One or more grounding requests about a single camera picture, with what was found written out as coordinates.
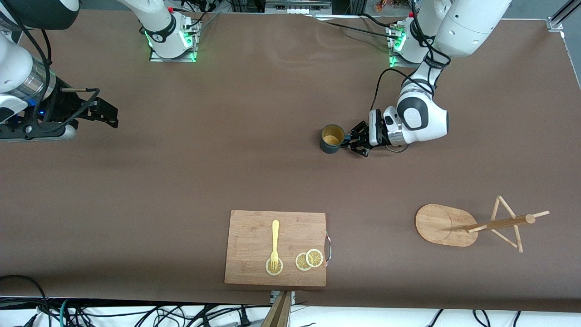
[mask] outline wooden rod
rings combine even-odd
[[[494,202],[494,209],[492,209],[492,217],[490,218],[490,221],[493,221],[496,219],[496,211],[498,211],[498,203],[500,201],[498,200],[498,197],[496,198],[496,201]]]
[[[497,199],[500,200],[500,203],[503,204],[503,206],[507,209],[508,213],[510,214],[511,217],[516,218],[517,216],[514,214],[514,211],[512,211],[512,209],[508,206],[507,202],[504,201],[502,196],[498,196]]]
[[[532,216],[535,217],[535,218],[538,218],[538,217],[541,217],[541,216],[546,216],[548,214],[549,214],[549,211],[546,210],[546,211],[542,211],[542,212],[537,212],[536,214],[533,214]]]
[[[518,216],[514,219],[512,218],[507,218],[507,219],[502,219],[499,221],[490,221],[488,223],[477,223],[476,225],[469,225],[466,226],[466,231],[468,233],[473,233],[479,230],[490,230],[490,229],[500,229],[500,228],[506,228],[506,227],[510,227],[513,225],[528,225],[531,223],[535,223],[535,217],[533,215],[526,215],[526,216]]]
[[[479,231],[479,230],[486,229],[487,227],[488,227],[488,226],[486,226],[486,224],[481,224],[481,226],[474,227],[474,228],[471,228],[471,229],[468,229],[468,227],[466,227],[466,231],[467,231],[468,233],[473,233],[473,232],[477,232],[477,231]]]
[[[501,233],[497,232],[494,229],[490,230],[491,232],[493,232],[494,234],[496,234],[496,236],[500,237],[501,239],[503,239],[506,243],[510,244],[513,248],[517,248],[518,245],[514,244],[511,240],[507,239],[506,237],[504,237],[504,235],[502,235]]]
[[[518,252],[522,253],[521,233],[518,231],[517,225],[513,225],[513,227],[514,227],[514,235],[517,237]]]

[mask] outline dark green cup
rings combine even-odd
[[[341,148],[345,140],[345,131],[339,125],[327,125],[321,131],[319,146],[325,153],[335,153]]]

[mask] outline lemon slice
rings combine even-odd
[[[307,258],[307,264],[313,268],[316,268],[323,263],[323,253],[316,248],[308,250],[305,256]]]
[[[307,263],[307,254],[305,252],[299,253],[299,255],[296,256],[295,265],[302,271],[311,269],[311,266]]]
[[[278,258],[278,269],[276,270],[270,270],[270,258],[268,258],[268,260],[266,261],[266,265],[264,267],[269,275],[276,276],[282,271],[282,260]]]

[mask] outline brown table surface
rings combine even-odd
[[[223,282],[230,210],[326,212],[327,287],[297,301],[581,311],[581,92],[543,21],[503,21],[453,59],[435,97],[448,136],[369,158],[327,155],[317,134],[367,119],[385,39],[299,15],[221,15],[198,62],[149,63],[138,29],[131,12],[86,10],[49,32],[53,69],[101,88],[120,124],[0,145],[0,273],[55,297],[264,303],[269,287]],[[385,75],[378,108],[401,80]],[[551,211],[521,228],[523,254],[491,233],[458,248],[414,229],[427,203],[487,221],[498,194],[517,214]],[[36,294],[21,282],[2,293]]]

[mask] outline cutting board handle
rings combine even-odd
[[[329,241],[329,257],[325,260],[325,266],[329,265],[329,260],[331,260],[331,256],[333,255],[333,247],[331,246],[331,237],[329,236],[329,232],[325,231],[325,238]]]

